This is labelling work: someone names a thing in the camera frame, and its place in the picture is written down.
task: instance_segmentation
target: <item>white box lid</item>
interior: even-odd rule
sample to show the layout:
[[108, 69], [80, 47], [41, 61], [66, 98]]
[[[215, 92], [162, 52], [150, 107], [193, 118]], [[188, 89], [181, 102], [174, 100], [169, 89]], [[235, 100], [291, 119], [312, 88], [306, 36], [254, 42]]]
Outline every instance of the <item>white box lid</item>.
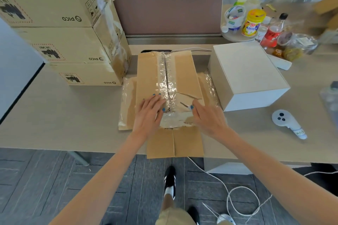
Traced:
[[215, 45], [234, 94], [290, 88], [256, 41]]

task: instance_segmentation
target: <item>gray carpet floor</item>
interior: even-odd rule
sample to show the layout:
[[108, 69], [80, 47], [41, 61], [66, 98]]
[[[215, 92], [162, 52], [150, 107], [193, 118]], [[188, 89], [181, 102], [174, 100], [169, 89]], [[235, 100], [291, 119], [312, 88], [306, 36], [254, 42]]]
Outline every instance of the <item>gray carpet floor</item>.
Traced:
[[[0, 148], [0, 224], [47, 225], [55, 215], [112, 157], [111, 153], [82, 153], [90, 166], [79, 164], [65, 151]], [[203, 168], [202, 158], [194, 160]], [[218, 213], [226, 213], [227, 193], [218, 180], [201, 172], [188, 158], [146, 159], [137, 155], [130, 164], [103, 219], [102, 225], [155, 224], [163, 193], [164, 172], [169, 165], [177, 171], [177, 207], [197, 207], [201, 225], [216, 224], [216, 217], [202, 203]], [[229, 190], [244, 185], [252, 189], [262, 203], [269, 192], [253, 175], [217, 174]], [[242, 213], [252, 213], [258, 205], [246, 189], [231, 194], [234, 206]], [[246, 218], [232, 207], [237, 225]], [[298, 224], [275, 198], [268, 201], [248, 224]]]

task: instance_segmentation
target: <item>white box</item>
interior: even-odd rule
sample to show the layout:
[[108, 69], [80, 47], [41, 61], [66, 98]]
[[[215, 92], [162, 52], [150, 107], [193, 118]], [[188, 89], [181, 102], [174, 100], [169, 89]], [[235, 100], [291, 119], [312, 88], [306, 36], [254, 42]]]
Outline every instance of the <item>white box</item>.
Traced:
[[256, 41], [215, 45], [209, 71], [224, 111], [267, 107], [290, 86]]

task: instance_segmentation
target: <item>black sneaker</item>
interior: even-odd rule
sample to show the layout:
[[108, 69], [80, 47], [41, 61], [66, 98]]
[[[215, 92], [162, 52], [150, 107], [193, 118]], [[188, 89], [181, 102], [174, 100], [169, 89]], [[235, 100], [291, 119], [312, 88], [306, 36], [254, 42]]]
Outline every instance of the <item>black sneaker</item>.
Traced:
[[169, 166], [166, 170], [166, 173], [164, 174], [164, 190], [166, 190], [167, 187], [174, 186], [174, 196], [173, 199], [175, 199], [176, 195], [176, 169], [173, 166]]
[[192, 219], [194, 220], [194, 222], [199, 225], [200, 224], [200, 221], [199, 221], [199, 214], [198, 214], [198, 211], [196, 209], [195, 206], [190, 206], [188, 208], [188, 211], [187, 213], [192, 217]]

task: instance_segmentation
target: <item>yellow jar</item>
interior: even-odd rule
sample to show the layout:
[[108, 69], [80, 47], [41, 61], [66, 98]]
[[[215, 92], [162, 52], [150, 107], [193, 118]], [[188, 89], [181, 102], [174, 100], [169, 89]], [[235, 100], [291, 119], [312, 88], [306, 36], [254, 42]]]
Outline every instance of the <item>yellow jar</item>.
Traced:
[[248, 12], [246, 17], [242, 34], [247, 37], [252, 37], [256, 34], [258, 27], [263, 22], [266, 12], [262, 9], [252, 9]]

